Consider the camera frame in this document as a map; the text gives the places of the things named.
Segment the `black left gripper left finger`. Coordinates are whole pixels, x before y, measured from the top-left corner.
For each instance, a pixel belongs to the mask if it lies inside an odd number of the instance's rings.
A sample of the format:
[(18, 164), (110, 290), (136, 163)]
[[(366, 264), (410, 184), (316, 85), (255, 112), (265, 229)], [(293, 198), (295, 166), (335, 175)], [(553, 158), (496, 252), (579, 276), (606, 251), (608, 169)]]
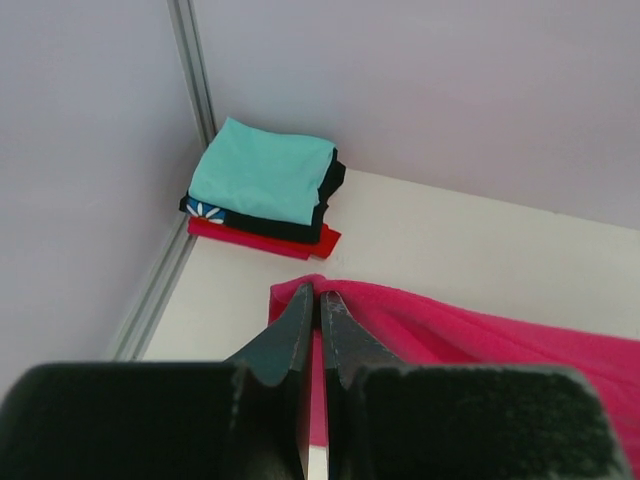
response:
[(221, 362), (50, 363), (1, 405), (5, 479), (304, 479), (314, 294)]

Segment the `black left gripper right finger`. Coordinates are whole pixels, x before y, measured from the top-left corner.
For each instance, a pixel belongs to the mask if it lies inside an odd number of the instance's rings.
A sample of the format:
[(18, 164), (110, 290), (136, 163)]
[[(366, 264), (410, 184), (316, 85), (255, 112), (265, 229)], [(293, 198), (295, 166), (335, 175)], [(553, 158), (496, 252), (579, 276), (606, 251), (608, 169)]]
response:
[(332, 479), (629, 479), (608, 414), (551, 365), (414, 365), (320, 298)]

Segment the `pink t shirt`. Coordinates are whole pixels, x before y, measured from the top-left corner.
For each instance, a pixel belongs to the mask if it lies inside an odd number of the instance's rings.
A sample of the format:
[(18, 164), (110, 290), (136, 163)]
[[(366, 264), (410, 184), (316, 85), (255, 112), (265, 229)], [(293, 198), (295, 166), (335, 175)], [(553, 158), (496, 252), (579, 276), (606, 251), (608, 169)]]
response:
[(639, 343), (465, 310), (411, 292), (308, 275), (270, 288), (276, 321), (299, 286), (335, 291), (355, 320), (401, 359), (418, 364), (558, 364), (596, 388), (634, 471), (639, 469)]

